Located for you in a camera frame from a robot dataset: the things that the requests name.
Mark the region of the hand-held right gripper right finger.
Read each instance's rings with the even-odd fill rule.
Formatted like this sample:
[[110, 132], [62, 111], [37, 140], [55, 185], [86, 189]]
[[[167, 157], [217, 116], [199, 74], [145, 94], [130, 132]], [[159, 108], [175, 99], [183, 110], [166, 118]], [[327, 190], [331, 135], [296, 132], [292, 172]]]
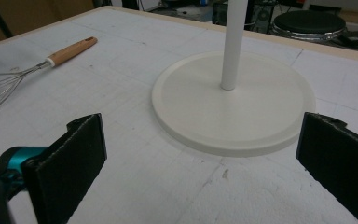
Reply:
[[358, 134], [346, 122], [305, 113], [296, 158], [358, 219]]

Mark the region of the white stand with round base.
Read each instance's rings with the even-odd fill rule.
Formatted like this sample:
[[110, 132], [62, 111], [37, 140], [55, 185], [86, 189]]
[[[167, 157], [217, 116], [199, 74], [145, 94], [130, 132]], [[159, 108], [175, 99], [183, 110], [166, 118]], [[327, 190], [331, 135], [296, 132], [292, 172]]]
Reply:
[[225, 46], [166, 68], [152, 90], [160, 126], [179, 142], [223, 157], [253, 157], [293, 144], [314, 111], [308, 81], [284, 63], [244, 52], [248, 0], [229, 0]]

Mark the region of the black computer tower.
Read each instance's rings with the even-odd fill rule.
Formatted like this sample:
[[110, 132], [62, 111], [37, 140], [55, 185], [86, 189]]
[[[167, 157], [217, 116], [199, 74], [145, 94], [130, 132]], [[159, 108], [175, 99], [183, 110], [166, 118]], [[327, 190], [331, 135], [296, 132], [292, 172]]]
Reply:
[[[276, 5], [277, 0], [248, 0], [244, 29], [266, 34]], [[213, 4], [213, 24], [226, 26], [227, 15], [228, 0], [220, 0]]]

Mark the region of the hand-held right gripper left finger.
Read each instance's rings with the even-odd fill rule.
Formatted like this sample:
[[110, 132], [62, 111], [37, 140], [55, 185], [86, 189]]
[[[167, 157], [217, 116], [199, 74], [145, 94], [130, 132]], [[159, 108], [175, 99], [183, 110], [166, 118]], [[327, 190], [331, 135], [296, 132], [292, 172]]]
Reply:
[[67, 124], [67, 132], [21, 164], [39, 224], [66, 224], [107, 159], [102, 115]]

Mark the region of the black round hot plate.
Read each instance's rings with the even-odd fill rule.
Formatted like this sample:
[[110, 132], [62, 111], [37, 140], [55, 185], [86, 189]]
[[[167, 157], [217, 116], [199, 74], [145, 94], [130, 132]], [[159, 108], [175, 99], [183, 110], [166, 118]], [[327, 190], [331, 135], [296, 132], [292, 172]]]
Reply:
[[277, 16], [271, 32], [282, 37], [324, 42], [342, 34], [346, 22], [339, 16], [312, 10], [290, 11]]

